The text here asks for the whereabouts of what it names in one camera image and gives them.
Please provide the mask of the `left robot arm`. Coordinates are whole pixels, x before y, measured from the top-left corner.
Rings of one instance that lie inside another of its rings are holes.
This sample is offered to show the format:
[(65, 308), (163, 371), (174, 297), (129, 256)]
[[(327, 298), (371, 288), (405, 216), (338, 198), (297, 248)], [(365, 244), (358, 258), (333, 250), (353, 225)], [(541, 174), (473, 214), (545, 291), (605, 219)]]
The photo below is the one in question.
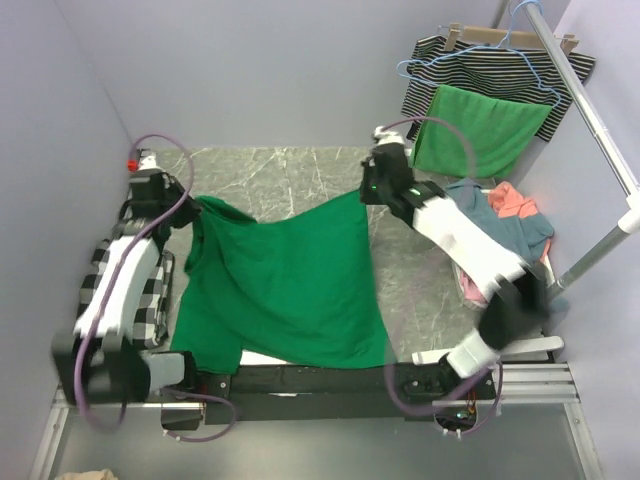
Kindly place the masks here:
[(98, 284), (72, 329), (57, 332), (51, 356), (65, 399), (82, 410), (92, 404), (139, 403), (165, 389), (176, 401), (193, 399), (200, 378), (188, 351), (146, 353), (134, 339), (135, 319), (155, 273), (167, 274), (164, 246), (172, 230), (193, 222), (197, 202), (157, 166), (139, 167), (129, 179)]

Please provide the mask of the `green t-shirt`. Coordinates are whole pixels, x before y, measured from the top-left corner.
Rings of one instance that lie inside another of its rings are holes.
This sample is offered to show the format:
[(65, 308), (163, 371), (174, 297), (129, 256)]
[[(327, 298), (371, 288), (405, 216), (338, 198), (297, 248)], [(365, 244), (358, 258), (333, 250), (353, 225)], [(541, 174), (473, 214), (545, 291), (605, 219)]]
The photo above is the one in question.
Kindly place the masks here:
[(201, 196), (170, 348), (233, 374), (244, 352), (334, 369), (392, 357), (355, 191), (272, 223)]

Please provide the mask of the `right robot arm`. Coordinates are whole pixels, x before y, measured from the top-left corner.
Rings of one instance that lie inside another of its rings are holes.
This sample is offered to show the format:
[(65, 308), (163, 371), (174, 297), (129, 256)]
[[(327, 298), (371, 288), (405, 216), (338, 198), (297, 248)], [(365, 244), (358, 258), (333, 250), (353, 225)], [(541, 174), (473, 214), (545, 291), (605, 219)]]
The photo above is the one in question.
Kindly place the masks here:
[(549, 320), (546, 269), (492, 239), (463, 212), (460, 197), (450, 197), (431, 181), (417, 181), (402, 145), (377, 145), (361, 165), (361, 202), (386, 206), (394, 217), (434, 243), (487, 300), (471, 333), (439, 361), (440, 390), (460, 399), (473, 388), (473, 376)]

